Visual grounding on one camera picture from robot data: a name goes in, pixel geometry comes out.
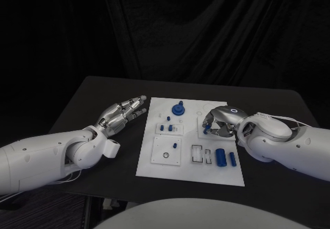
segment white board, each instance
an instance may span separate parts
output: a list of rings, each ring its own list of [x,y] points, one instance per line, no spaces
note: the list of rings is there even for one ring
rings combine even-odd
[[[171,113],[171,107],[183,101],[183,107],[186,109],[181,116],[176,116]],[[169,99],[169,98],[151,98],[148,118],[144,130],[143,146],[140,152],[140,159],[137,165],[135,175],[140,177],[153,177],[173,180],[186,180],[212,184],[243,186],[243,178],[241,171],[239,156],[233,139],[219,140],[210,134],[199,138],[199,132],[203,129],[197,129],[197,117],[205,118],[209,111],[217,107],[226,105],[226,102],[187,100],[187,99]],[[171,136],[157,134],[157,125],[183,125],[183,136]],[[180,165],[156,164],[151,163],[153,155],[163,155],[164,148],[154,149],[156,137],[180,139]],[[192,160],[192,145],[202,146],[203,163],[193,162]],[[226,154],[226,167],[216,166],[215,150],[222,148]],[[236,159],[236,167],[230,165],[229,153],[233,152]]]

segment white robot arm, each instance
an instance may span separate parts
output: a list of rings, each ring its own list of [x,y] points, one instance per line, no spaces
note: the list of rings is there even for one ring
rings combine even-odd
[[[0,195],[32,190],[91,168],[102,155],[114,158],[120,144],[108,137],[147,111],[135,111],[144,100],[141,96],[114,104],[96,124],[83,130],[30,137],[1,147]]]
[[[256,160],[275,160],[287,168],[330,181],[330,130],[305,124],[290,129],[274,117],[297,122],[262,113],[248,116],[241,109],[219,106],[206,116],[205,133],[230,137],[236,131],[239,146]],[[220,129],[210,128],[212,122]]]

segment dark background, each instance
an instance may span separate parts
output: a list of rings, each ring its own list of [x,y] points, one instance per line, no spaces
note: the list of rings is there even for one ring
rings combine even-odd
[[[47,133],[88,75],[292,89],[330,128],[328,41],[327,0],[4,1],[0,145]]]

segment black table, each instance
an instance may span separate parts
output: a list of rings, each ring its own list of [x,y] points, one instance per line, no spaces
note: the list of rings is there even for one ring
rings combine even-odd
[[[108,106],[140,95],[147,96],[144,108],[151,97],[226,101],[249,115],[264,112],[292,117],[317,127],[301,96],[291,90],[88,77],[50,133],[94,125]],[[245,187],[135,177],[145,121],[147,114],[112,136],[121,144],[117,158],[102,157],[76,181],[47,188],[140,203],[166,198],[217,199],[266,210],[310,227],[330,227],[330,182],[287,169],[277,162],[259,162],[241,146]]]

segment silver robotic hand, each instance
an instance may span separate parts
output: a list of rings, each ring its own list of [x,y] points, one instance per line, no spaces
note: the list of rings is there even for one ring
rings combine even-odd
[[[114,104],[105,109],[94,126],[107,137],[115,135],[125,127],[127,122],[145,113],[145,109],[135,111],[135,109],[143,105],[143,101],[145,99],[147,97],[143,95],[124,101],[122,103]]]
[[[210,133],[220,137],[232,137],[233,131],[238,130],[239,123],[248,117],[248,114],[232,106],[219,106],[207,113],[203,128],[206,134]],[[219,129],[212,129],[212,124],[216,123]]]
[[[145,112],[145,109],[137,111],[144,100],[145,96],[140,96],[114,104],[96,124],[83,130],[30,137],[1,147],[0,195],[32,190],[91,168],[102,155],[114,158],[120,144],[108,137]]]
[[[278,119],[297,124],[290,128]],[[330,181],[330,130],[310,127],[295,119],[246,113],[230,106],[212,109],[203,121],[205,133],[230,137],[238,132],[239,146],[262,162],[278,161],[287,168]]]

